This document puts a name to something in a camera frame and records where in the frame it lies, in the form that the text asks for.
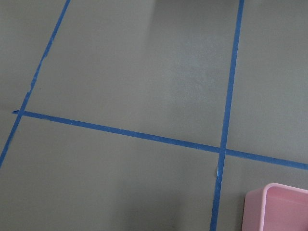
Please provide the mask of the pink plastic tray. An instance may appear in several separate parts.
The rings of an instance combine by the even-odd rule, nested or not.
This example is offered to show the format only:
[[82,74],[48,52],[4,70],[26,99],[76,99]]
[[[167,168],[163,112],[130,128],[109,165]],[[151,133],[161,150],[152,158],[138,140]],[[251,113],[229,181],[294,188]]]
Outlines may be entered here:
[[307,229],[307,190],[270,183],[246,194],[243,231],[306,231]]

